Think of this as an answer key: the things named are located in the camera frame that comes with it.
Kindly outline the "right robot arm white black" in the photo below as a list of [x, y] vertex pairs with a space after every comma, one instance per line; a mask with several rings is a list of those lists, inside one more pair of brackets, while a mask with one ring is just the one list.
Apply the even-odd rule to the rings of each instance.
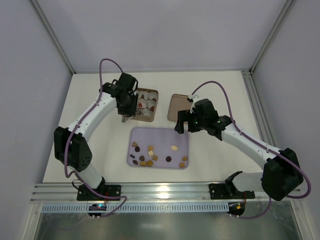
[[281, 150], [250, 136], [236, 127], [229, 116], [220, 116], [207, 98], [196, 101], [189, 110], [177, 112], [175, 131], [183, 134], [185, 123], [188, 132], [204, 130], [210, 136], [237, 148], [261, 168], [260, 172], [238, 171], [229, 176], [225, 180], [225, 187], [231, 195], [265, 192], [273, 200], [281, 201], [304, 181], [293, 150]]

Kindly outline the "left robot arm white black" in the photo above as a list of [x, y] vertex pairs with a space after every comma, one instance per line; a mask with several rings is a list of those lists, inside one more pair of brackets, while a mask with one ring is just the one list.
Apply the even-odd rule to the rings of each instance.
[[122, 121], [134, 117], [137, 112], [138, 80], [128, 73], [119, 79], [101, 83], [99, 94], [87, 110], [68, 127], [54, 131], [54, 157], [64, 165], [67, 178], [75, 175], [82, 184], [77, 200], [120, 200], [120, 196], [108, 193], [105, 179], [91, 163], [93, 154], [89, 140], [102, 120], [113, 110], [122, 116]]

